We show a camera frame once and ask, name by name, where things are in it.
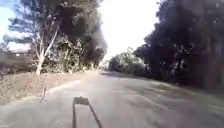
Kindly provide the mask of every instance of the bush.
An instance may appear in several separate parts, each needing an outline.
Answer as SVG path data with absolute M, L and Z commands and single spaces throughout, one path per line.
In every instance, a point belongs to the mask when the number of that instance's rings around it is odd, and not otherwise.
M 145 64 L 140 58 L 128 51 L 113 57 L 109 61 L 109 70 L 144 76 Z

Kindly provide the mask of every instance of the ground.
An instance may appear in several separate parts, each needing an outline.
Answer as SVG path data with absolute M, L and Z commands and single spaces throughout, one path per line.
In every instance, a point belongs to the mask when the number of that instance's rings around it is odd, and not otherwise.
M 91 109 L 74 105 L 80 96 L 88 98 L 103 128 L 224 127 L 221 99 L 167 83 L 89 72 L 61 87 L 49 90 L 41 103 L 32 96 L 2 105 L 0 127 L 97 128 Z
M 39 78 L 35 73 L 5 75 L 0 80 L 0 105 L 79 79 L 82 74 L 44 73 Z

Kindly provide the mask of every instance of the bright sky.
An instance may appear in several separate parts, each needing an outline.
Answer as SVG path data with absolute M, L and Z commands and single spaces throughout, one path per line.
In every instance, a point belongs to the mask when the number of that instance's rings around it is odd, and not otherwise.
M 15 14 L 10 9 L 16 0 L 0 0 L 0 42 L 4 34 L 11 36 L 17 33 L 9 32 L 8 18 Z M 156 0 L 105 0 L 100 12 L 102 15 L 102 31 L 108 44 L 105 59 L 127 50 L 137 48 L 144 43 L 144 37 L 151 33 L 157 22 L 155 14 L 158 10 Z M 24 45 L 10 44 L 10 48 L 20 49 Z

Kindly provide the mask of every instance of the dirt shoulder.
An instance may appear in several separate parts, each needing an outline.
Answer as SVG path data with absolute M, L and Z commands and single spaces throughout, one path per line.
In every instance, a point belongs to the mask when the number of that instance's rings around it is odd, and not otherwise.
M 0 80 L 0 105 L 77 80 L 84 74 L 44 73 L 39 78 L 35 73 L 5 75 Z

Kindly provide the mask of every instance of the road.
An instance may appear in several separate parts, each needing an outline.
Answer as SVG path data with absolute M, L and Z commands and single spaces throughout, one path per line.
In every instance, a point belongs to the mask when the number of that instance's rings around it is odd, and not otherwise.
M 191 97 L 159 89 L 161 83 L 114 72 L 91 72 L 70 85 L 0 107 L 0 128 L 224 128 L 224 116 Z

